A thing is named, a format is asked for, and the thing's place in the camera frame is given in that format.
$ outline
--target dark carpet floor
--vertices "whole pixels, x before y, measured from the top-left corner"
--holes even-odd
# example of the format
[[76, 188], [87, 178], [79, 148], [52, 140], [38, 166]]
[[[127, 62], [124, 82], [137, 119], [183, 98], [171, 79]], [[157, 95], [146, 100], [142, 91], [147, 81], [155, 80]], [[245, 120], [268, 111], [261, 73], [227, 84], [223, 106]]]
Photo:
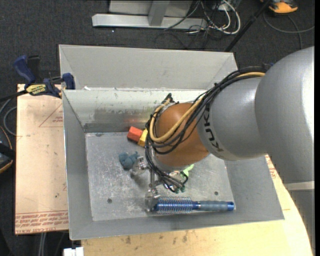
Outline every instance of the dark carpet floor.
[[[315, 0], [298, 1], [299, 9], [290, 14], [300, 30], [315, 23]], [[242, 24], [261, 7], [259, 0], [242, 0], [238, 13]], [[92, 16], [107, 11], [107, 1], [84, 0], [0, 0], [0, 98], [12, 94], [16, 84], [24, 80], [13, 69], [13, 61], [21, 55], [40, 55], [40, 74], [48, 77], [60, 75], [59, 44], [116, 46], [129, 48], [183, 49], [193, 51], [223, 51], [234, 36], [212, 32], [188, 35], [170, 30], [161, 34], [159, 29], [142, 28], [93, 28]], [[288, 16], [272, 16], [265, 13], [274, 26], [294, 31], [295, 25]], [[270, 64], [300, 48], [315, 44], [315, 30], [299, 35], [274, 30], [261, 15], [232, 49], [239, 68]], [[15, 106], [13, 100], [9, 107]], [[8, 126], [15, 130], [16, 116], [8, 118]], [[10, 252], [15, 256], [37, 255], [40, 235], [14, 235], [15, 167], [0, 174], [0, 256]], [[52, 256], [62, 233], [49, 233], [46, 239], [46, 255]], [[65, 235], [61, 247], [70, 247]]]

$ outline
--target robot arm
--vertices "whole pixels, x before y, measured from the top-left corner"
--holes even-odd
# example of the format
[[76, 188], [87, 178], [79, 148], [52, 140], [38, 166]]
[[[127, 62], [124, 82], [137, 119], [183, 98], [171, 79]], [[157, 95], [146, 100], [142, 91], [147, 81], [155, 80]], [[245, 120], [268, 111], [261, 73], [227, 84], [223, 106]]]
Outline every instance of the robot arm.
[[[191, 103], [167, 98], [147, 125], [148, 161], [165, 173], [209, 153], [232, 161], [269, 154], [285, 185], [303, 185], [292, 197], [314, 239], [314, 51], [295, 52], [266, 74], [233, 72]], [[306, 191], [312, 205], [303, 202]]]

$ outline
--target scratched metal surface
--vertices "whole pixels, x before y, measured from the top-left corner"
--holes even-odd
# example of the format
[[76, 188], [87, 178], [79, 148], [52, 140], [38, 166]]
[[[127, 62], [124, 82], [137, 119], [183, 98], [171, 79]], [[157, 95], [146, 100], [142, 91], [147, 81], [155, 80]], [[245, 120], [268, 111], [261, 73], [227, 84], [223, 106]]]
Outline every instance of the scratched metal surface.
[[[118, 154], [137, 151], [144, 156], [144, 149], [126, 137], [126, 132], [87, 133], [85, 135], [88, 181], [92, 219], [107, 221], [146, 218], [145, 194], [148, 190], [149, 172], [131, 178], [119, 162]], [[158, 186], [164, 196], [175, 196]], [[179, 196], [193, 200], [233, 201], [225, 163], [209, 155], [194, 165], [189, 172], [186, 191]]]

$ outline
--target metal stand base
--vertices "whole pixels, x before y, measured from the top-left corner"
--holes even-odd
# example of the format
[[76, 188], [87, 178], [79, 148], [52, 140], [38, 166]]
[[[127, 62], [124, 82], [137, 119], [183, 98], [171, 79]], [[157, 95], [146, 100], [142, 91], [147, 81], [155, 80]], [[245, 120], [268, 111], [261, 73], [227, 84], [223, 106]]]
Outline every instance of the metal stand base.
[[[92, 16], [93, 27], [126, 27], [126, 28], [148, 28], [148, 29], [167, 29], [181, 21], [181, 17], [163, 17], [161, 25], [151, 26], [148, 16], [121, 15], [121, 14], [96, 14]], [[201, 18], [186, 18], [175, 29], [188, 30], [199, 29], [198, 26], [205, 27], [206, 21]]]

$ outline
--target green object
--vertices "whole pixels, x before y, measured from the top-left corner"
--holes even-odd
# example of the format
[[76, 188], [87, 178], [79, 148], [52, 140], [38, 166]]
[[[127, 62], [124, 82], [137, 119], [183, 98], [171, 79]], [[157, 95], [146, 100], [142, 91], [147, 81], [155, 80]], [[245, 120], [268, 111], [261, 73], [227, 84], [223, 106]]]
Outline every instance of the green object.
[[189, 171], [191, 171], [194, 168], [194, 164], [189, 165], [187, 168], [185, 168], [182, 172], [189, 177]]

